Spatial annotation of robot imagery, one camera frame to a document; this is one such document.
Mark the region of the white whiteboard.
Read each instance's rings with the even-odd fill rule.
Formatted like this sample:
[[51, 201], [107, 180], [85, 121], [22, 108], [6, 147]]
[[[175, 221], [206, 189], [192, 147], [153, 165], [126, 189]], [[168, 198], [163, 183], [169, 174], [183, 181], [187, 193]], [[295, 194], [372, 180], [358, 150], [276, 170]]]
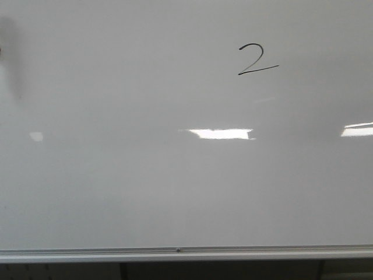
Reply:
[[1, 2], [2, 263], [371, 256], [371, 1]]

